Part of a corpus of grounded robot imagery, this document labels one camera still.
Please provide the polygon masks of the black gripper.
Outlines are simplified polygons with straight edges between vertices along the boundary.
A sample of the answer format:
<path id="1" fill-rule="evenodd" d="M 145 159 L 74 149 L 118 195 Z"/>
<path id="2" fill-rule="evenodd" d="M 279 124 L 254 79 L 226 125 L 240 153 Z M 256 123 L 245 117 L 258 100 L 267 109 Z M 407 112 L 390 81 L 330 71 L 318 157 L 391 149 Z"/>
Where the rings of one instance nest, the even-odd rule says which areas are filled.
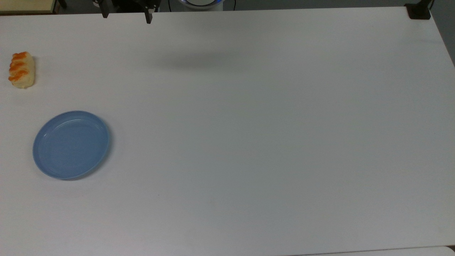
<path id="1" fill-rule="evenodd" d="M 159 0 L 112 0 L 112 5 L 120 9 L 144 8 L 146 23 L 151 24 L 153 14 L 159 8 Z M 105 19 L 109 15 L 109 6 L 105 0 L 101 0 L 101 13 Z"/>

